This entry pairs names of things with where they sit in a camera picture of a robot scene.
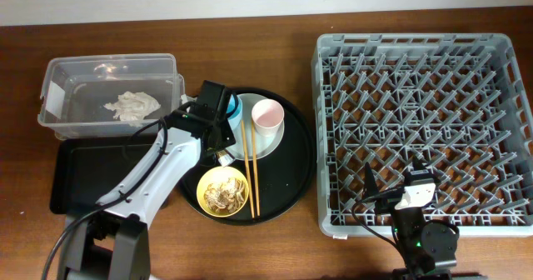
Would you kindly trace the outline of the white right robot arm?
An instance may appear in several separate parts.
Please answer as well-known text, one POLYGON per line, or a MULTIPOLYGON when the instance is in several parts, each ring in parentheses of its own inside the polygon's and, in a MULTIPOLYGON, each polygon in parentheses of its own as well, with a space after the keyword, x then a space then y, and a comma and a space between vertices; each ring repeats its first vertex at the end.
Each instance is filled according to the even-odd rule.
POLYGON ((392 239, 367 226, 356 212, 351 215, 369 233, 392 245, 401 255, 404 267, 395 269, 393 279, 452 279, 457 265, 456 249, 460 237, 457 226, 425 219, 423 209, 435 195, 441 181, 420 160, 414 158, 412 169, 404 172, 402 185, 379 191, 371 165, 364 166, 365 178, 361 200, 354 206, 373 203, 378 214, 392 218, 392 239))

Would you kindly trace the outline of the light blue plastic cup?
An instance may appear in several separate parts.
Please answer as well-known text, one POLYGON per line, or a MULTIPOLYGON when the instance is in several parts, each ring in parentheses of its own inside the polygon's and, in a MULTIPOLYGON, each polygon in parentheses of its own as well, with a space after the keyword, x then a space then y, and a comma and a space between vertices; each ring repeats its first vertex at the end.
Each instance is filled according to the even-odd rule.
POLYGON ((227 121, 232 130, 237 129, 242 120, 242 100, 238 95, 232 95, 227 107, 227 121))

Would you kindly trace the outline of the white tissue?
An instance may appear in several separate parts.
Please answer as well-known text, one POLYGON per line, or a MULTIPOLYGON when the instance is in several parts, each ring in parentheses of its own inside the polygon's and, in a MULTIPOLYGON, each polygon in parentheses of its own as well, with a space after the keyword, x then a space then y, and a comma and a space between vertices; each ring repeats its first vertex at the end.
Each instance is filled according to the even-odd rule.
POLYGON ((144 92, 125 92, 117 96, 116 102, 106 103, 104 107, 114 112, 114 119, 135 122, 154 113, 161 107, 161 104, 144 92))

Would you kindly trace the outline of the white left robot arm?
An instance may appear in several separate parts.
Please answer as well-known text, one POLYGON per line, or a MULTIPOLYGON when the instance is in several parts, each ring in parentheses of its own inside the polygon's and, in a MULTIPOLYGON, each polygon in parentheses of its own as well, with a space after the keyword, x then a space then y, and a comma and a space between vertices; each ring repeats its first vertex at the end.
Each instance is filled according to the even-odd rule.
POLYGON ((41 277, 59 257, 60 279, 152 278, 149 227, 189 170, 235 142, 227 107, 224 98, 197 99, 159 118, 153 145, 116 187, 66 225, 41 277))

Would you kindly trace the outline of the pink plastic cup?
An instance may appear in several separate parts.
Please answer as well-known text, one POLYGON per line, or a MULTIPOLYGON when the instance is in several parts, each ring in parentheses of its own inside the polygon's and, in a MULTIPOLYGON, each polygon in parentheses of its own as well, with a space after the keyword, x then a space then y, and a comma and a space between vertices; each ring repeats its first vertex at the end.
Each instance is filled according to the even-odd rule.
POLYGON ((283 106, 273 99, 263 99, 252 108, 253 124, 256 131, 264 137, 275 135, 284 117, 283 106))

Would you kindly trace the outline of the yellow plastic bowl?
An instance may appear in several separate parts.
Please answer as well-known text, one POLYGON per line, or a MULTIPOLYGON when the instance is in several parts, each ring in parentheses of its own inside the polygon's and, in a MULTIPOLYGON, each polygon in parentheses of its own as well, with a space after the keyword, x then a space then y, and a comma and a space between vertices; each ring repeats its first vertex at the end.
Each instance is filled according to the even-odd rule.
POLYGON ((197 201, 201 207, 201 209, 207 213, 208 215, 212 216, 212 217, 215 217, 215 218, 228 218, 236 213, 238 213, 239 211, 241 211, 245 205, 247 204, 248 202, 248 185, 247 185, 247 178, 242 174, 242 172, 240 172, 239 170, 237 170, 236 168, 234 167, 214 167, 212 169, 210 169, 208 172, 206 172, 202 177, 201 179, 199 180, 198 184, 197 184, 197 201), (215 212, 213 212, 207 205, 206 205, 206 202, 203 198, 203 195, 204 195, 204 192, 207 190, 207 186, 210 184, 210 183, 218 183, 218 182, 221 182, 221 181, 225 181, 227 180, 228 178, 238 178, 240 180, 242 180, 243 182, 246 183, 246 197, 245 197, 245 203, 234 213, 230 213, 230 214, 227 214, 227 215, 221 215, 221 214, 216 214, 215 212))

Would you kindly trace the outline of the wooden chopstick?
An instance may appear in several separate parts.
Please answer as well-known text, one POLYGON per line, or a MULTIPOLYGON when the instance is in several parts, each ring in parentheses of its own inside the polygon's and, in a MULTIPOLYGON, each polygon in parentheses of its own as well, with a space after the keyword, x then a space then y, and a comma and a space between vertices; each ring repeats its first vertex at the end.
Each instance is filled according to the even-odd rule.
POLYGON ((251 136, 252 136, 252 166, 254 175, 254 188, 256 197, 257 216, 260 217, 260 193, 259 193, 259 181, 258 181, 258 169, 257 169, 257 148, 256 148, 256 128, 255 123, 251 120, 251 136))
POLYGON ((243 161, 245 163, 245 169, 246 169, 246 177, 247 177, 247 185, 248 185, 248 200, 250 204, 251 209, 251 215, 252 219, 255 218, 255 209, 254 209, 254 201, 253 201, 253 193, 252 193, 252 181, 251 181, 251 174, 250 174, 250 166, 249 166, 249 158, 248 158, 248 151, 247 151, 247 136, 246 136, 246 128, 245 123, 243 120, 241 120, 241 135, 242 135, 242 149, 243 149, 243 161))

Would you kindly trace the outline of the gold coffee sachet wrapper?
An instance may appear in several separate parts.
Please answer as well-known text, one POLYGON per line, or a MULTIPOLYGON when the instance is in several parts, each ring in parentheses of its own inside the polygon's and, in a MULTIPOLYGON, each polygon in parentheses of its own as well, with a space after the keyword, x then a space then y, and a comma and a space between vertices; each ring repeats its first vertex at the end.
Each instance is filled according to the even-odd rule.
POLYGON ((216 152, 216 157, 222 167, 227 167, 235 161, 235 158, 227 150, 216 152))

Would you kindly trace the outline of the peanut shells and rice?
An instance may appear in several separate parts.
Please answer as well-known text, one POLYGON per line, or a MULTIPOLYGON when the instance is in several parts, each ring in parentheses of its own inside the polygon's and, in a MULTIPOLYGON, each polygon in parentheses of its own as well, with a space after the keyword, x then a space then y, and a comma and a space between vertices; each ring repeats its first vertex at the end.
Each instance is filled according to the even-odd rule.
POLYGON ((225 181, 210 183, 203 198, 213 212, 227 215, 236 212, 245 203, 246 188, 245 182, 230 177, 225 181))

